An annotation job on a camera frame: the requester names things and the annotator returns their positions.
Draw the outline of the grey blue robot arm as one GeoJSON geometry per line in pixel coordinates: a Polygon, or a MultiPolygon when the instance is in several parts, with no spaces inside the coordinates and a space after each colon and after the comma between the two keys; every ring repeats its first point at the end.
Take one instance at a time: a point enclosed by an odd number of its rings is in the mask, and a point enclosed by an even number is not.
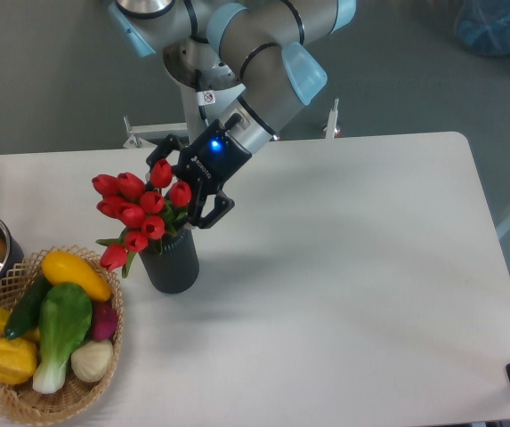
{"type": "Polygon", "coordinates": [[[163,59],[178,84],[186,127],[128,129],[177,151],[175,176],[190,185],[188,223],[207,229],[233,207],[224,184],[278,137],[328,77],[307,45],[349,24],[353,1],[113,1],[109,14],[138,55],[163,59]]]}

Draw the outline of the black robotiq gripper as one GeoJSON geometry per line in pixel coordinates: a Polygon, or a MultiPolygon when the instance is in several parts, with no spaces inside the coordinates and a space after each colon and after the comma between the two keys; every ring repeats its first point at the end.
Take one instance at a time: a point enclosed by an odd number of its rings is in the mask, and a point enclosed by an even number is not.
{"type": "Polygon", "coordinates": [[[146,158],[149,177],[145,189],[167,189],[173,179],[189,184],[188,224],[202,230],[215,226],[235,206],[223,191],[224,183],[252,157],[231,138],[238,123],[237,118],[224,123],[216,119],[188,146],[174,135],[165,137],[146,158]],[[167,158],[174,151],[178,158],[172,165],[167,158]]]}

